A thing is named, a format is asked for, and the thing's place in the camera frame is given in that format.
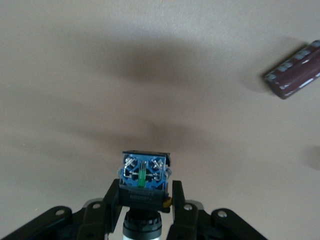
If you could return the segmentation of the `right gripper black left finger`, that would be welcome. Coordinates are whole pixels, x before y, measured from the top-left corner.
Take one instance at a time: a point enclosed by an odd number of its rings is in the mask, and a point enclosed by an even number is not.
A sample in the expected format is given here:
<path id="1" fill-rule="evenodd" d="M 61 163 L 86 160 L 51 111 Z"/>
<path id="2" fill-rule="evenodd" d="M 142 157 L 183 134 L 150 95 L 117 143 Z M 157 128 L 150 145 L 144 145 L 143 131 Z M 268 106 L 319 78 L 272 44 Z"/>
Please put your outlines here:
<path id="1" fill-rule="evenodd" d="M 119 180 L 115 179 L 104 198 L 94 200 L 77 212 L 55 206 L 12 233 L 4 240 L 103 240 L 115 230 L 121 207 Z"/>

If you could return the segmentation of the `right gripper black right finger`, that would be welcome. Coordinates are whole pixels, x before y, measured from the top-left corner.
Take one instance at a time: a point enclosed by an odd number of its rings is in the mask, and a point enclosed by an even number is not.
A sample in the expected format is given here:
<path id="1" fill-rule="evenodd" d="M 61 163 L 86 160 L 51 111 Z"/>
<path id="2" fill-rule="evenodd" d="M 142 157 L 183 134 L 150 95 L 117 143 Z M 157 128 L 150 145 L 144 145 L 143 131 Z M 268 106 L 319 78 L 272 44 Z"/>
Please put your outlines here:
<path id="1" fill-rule="evenodd" d="M 172 182 L 173 224 L 168 240 L 265 240 L 266 237 L 228 208 L 208 214 L 186 201 L 182 182 Z"/>

